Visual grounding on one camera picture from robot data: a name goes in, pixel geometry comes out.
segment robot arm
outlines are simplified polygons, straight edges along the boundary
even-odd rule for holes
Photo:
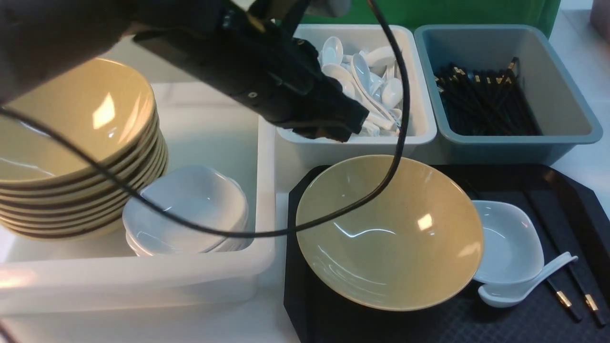
[[[344,142],[368,111],[322,74],[315,48],[292,35],[306,10],[341,15],[349,4],[257,0],[246,12],[230,0],[0,0],[0,104],[136,30],[136,43],[270,123]]]

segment yellow bowl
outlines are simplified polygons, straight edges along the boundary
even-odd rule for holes
[[[131,186],[137,190],[141,190],[155,180],[162,172],[163,167],[167,162],[167,150],[165,146],[161,145],[155,152],[154,158],[144,167],[143,174],[138,175],[139,178],[134,178],[130,182]],[[70,233],[77,231],[76,228],[83,226],[91,227],[93,222],[100,222],[101,220],[108,217],[116,217],[123,210],[123,206],[127,202],[129,197],[125,194],[121,201],[103,208],[97,212],[93,212],[87,216],[80,215],[67,215],[65,220],[57,221],[53,220],[50,222],[32,222],[30,220],[15,220],[4,215],[0,215],[0,221],[5,224],[6,227],[11,229],[19,230],[25,233],[40,233],[45,231],[52,231],[54,234],[58,233]]]
[[[155,101],[146,79],[133,68],[93,59],[7,105],[54,128],[108,164],[142,136]],[[93,169],[42,132],[0,118],[0,184],[44,186]]]
[[[296,224],[364,197],[391,161],[392,156],[362,156],[328,168],[303,193]],[[470,282],[483,255],[483,228],[468,196],[441,172],[406,158],[373,201],[297,238],[326,285],[387,311],[448,300]]]
[[[49,235],[44,235],[44,234],[26,234],[26,233],[21,233],[19,231],[15,231],[11,228],[6,228],[6,229],[9,230],[10,232],[16,234],[17,236],[25,237],[25,238],[31,239],[31,240],[39,240],[39,241],[44,241],[44,242],[63,242],[63,241],[67,241],[67,240],[75,241],[75,240],[85,240],[85,239],[96,239],[101,236],[110,234],[116,230],[124,229],[124,226],[123,226],[123,221],[122,221],[121,217],[119,216],[118,218],[115,218],[107,223],[103,223],[102,225],[100,225],[97,228],[88,229],[88,230],[85,230],[84,232],[80,232],[80,233],[72,233],[72,234],[64,234],[64,235],[56,235],[56,236],[49,236]]]
[[[142,159],[150,152],[157,139],[159,130],[159,120],[155,114],[152,122],[145,128],[145,133],[140,137],[140,140],[130,147],[124,154],[117,157],[107,167],[119,177],[127,177],[137,167],[142,164]],[[51,185],[50,187],[6,187],[0,186],[0,200],[11,201],[13,198],[42,198],[53,197],[62,194],[76,193],[88,187],[109,187],[112,184],[106,180],[103,175],[96,171],[87,173],[78,179],[67,180],[63,183]]]
[[[159,152],[161,147],[165,148],[164,139],[158,139],[156,147],[148,154],[148,159],[140,165],[130,176],[127,177],[127,183],[132,186],[137,180],[141,179],[146,173],[147,166],[151,163],[151,159]],[[124,196],[121,189],[111,188],[98,193],[92,193],[86,198],[81,198],[77,201],[68,203],[54,204],[16,204],[8,201],[0,201],[0,215],[11,217],[12,214],[25,216],[44,216],[44,215],[70,215],[78,212],[87,211],[93,208],[99,208],[104,204],[117,200],[117,197]]]
[[[159,164],[155,165],[154,168],[152,168],[153,170],[150,171],[148,177],[145,180],[141,180],[136,185],[134,185],[134,188],[136,188],[137,190],[142,190],[144,187],[151,184],[155,179],[162,176],[167,170],[167,162],[168,154],[167,151],[164,149],[162,156],[159,160]],[[6,222],[2,222],[2,225],[11,232],[28,238],[41,240],[69,239],[84,234],[90,234],[95,230],[105,228],[109,223],[116,221],[117,218],[121,216],[122,212],[123,208],[121,207],[116,211],[113,211],[112,213],[93,218],[86,223],[66,227],[31,228],[28,226],[23,227]]]

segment container of chopsticks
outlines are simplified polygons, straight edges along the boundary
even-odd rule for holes
[[[523,25],[428,25],[417,50],[445,159],[552,164],[602,128],[540,31]]]

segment stack of yellow bowls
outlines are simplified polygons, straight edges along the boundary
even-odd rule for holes
[[[120,63],[91,60],[7,107],[54,128],[137,190],[167,169],[153,91]],[[129,197],[72,152],[7,118],[0,118],[0,141],[0,222],[6,229],[64,240],[121,227]]]

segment container of spoons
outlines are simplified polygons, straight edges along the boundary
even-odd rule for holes
[[[291,130],[278,128],[279,136],[303,157],[306,167],[334,164],[364,154],[392,154],[398,140],[400,120],[405,115],[409,125],[404,156],[435,138],[434,112],[414,36],[404,27],[391,28],[407,68],[408,109],[403,106],[403,85],[396,58],[380,26],[303,24],[296,30],[295,37],[309,41],[318,50],[323,73],[336,78],[343,87],[343,93],[361,102],[370,112],[362,132],[353,134],[346,143],[324,138],[306,139]],[[354,75],[357,66],[363,73],[361,78]]]

